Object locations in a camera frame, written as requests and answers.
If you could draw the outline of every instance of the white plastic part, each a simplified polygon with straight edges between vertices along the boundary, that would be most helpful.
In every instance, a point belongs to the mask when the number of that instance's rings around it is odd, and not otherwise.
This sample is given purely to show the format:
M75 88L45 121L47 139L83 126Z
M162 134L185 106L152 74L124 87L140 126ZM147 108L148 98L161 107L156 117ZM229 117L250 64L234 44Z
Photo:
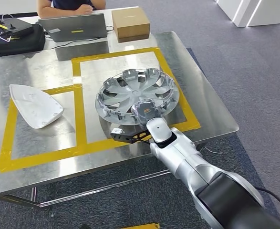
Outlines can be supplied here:
M57 101L37 88L11 84L9 90L20 114L34 129L47 126L63 113Z

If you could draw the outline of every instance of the white wall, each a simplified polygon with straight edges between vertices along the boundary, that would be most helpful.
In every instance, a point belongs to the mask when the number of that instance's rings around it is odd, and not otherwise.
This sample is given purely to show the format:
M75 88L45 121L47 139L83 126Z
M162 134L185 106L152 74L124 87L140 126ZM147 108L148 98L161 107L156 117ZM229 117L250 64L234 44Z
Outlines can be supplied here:
M262 0L249 26L280 23L280 0Z
M245 27L253 14L249 26L280 23L280 0L219 0L218 5L238 27Z
M228 17L233 20L241 0L219 0L218 5Z
M36 0L0 0L0 15L36 12Z

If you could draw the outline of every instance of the yellow tape square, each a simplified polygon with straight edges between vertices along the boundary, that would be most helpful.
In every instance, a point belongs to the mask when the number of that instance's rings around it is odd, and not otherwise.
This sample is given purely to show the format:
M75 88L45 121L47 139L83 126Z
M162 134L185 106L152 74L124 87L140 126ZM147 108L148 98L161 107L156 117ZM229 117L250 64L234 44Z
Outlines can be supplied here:
M161 69L164 72L172 77L175 81L175 83L177 84L180 93L179 104L183 110L186 121L183 123L174 124L172 126L176 127L180 131L188 131L192 129L200 128L199 122L192 112L192 108L189 105L186 98L183 95L183 91L179 86L177 79L173 75L170 67L166 62L165 58L162 55L160 48L158 47L137 49L123 52L113 52L72 59L72 75L73 77L75 77L75 79L78 79L82 76L80 69L81 62L145 52L154 52L155 55L157 57L158 61L159 62L160 66L161 67ZM77 83L77 80L75 81L74 85L45 90L45 92L47 92L51 95L72 91L74 93L76 146L68 149L62 149L46 152L42 154L21 157L14 160L11 160L11 153L14 143L14 131L17 123L17 109L11 99L8 106L8 118L6 121L6 126L5 129L2 145L0 151L0 172L7 172L26 167L37 166L73 156L80 156L128 145L127 143L115 142L112 139L106 139L103 141L87 143L82 85L81 83Z

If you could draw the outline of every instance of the laptop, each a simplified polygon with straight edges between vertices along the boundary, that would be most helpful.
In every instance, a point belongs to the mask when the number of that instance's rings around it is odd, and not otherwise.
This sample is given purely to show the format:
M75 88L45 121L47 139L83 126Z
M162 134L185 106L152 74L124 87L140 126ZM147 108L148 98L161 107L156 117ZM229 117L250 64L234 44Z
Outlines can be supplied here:
M39 19L54 42L69 42L107 36L103 14Z

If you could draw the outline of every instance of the cardboard box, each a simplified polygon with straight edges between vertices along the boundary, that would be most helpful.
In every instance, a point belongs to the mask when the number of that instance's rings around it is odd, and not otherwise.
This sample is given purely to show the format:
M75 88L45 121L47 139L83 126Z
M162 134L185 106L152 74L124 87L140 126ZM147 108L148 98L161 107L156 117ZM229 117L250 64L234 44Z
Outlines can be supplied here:
M149 37L150 22L140 7L113 10L112 18L118 43Z

